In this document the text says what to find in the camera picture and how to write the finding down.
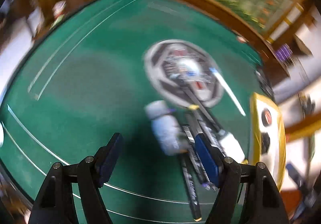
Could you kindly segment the white bottle red label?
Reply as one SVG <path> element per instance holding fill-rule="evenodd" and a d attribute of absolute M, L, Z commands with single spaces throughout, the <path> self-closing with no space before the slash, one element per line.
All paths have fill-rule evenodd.
<path fill-rule="evenodd" d="M 232 133 L 226 132 L 219 140 L 219 143 L 225 153 L 225 156 L 231 157 L 237 163 L 242 163 L 245 160 L 245 154 Z"/>

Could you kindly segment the black tape roll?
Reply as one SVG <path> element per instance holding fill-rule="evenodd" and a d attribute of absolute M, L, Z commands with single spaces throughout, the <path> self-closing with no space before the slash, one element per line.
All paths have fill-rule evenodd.
<path fill-rule="evenodd" d="M 272 115 L 269 109 L 265 108 L 261 113 L 261 121 L 263 126 L 268 127 L 272 124 Z"/>

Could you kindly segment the black marker yellow ends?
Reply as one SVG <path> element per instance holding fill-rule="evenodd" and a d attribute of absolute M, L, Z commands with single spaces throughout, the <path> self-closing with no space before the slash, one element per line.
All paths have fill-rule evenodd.
<path fill-rule="evenodd" d="M 189 84 L 181 78 L 177 80 L 177 83 L 182 88 L 183 92 L 192 100 L 193 104 L 198 106 L 198 110 L 200 111 L 202 118 L 211 126 L 211 129 L 218 135 L 224 136 L 227 132 L 221 124 L 218 123 L 216 118 L 213 117 L 212 114 L 203 106 L 202 102 L 194 94 Z"/>

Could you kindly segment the white bottle QR label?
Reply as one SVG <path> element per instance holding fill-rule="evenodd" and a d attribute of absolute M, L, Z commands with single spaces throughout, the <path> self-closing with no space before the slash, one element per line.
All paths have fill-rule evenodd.
<path fill-rule="evenodd" d="M 145 106 L 144 110 L 151 122 L 152 132 L 167 156 L 188 151 L 189 142 L 164 100 L 151 102 Z"/>

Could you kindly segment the black marker tan band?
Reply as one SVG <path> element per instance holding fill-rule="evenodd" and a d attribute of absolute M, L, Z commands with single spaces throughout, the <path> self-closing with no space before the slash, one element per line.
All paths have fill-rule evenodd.
<path fill-rule="evenodd" d="M 184 180 L 184 186 L 188 197 L 189 208 L 191 210 L 191 214 L 194 221 L 199 222 L 202 220 L 201 209 L 200 209 L 199 200 L 198 200 L 195 185 L 194 185 L 194 180 L 191 173 L 189 172 L 186 155 L 180 154 L 179 160 L 180 160 L 182 176 Z"/>

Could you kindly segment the black marker grey cap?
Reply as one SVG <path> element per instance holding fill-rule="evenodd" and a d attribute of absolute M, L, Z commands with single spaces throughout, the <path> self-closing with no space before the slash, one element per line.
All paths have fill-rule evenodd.
<path fill-rule="evenodd" d="M 203 134 L 212 146 L 219 145 L 216 132 L 214 132 L 211 126 L 202 118 L 198 106 L 191 104 L 186 112 L 186 118 L 194 138 L 196 138 L 198 134 Z"/>

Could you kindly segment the gold lined white tray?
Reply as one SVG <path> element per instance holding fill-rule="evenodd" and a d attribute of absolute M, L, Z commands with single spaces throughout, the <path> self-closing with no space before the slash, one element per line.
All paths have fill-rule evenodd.
<path fill-rule="evenodd" d="M 249 163 L 265 163 L 277 188 L 281 189 L 286 165 L 286 135 L 282 113 L 269 98 L 250 97 L 251 139 Z"/>

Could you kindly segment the purple bottles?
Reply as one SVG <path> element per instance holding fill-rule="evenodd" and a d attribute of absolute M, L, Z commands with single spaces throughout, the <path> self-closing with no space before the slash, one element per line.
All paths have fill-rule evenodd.
<path fill-rule="evenodd" d="M 292 50 L 288 44 L 280 46 L 276 51 L 275 55 L 280 62 L 286 62 L 292 57 Z"/>

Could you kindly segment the round table control panel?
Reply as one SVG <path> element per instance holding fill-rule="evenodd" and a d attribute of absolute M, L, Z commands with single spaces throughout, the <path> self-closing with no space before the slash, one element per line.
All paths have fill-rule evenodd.
<path fill-rule="evenodd" d="M 187 83 L 207 108 L 215 106 L 224 88 L 212 73 L 220 71 L 215 60 L 201 47 L 187 41 L 168 39 L 152 45 L 144 54 L 144 68 L 158 93 L 171 103 L 189 107 L 192 100 L 177 83 Z"/>

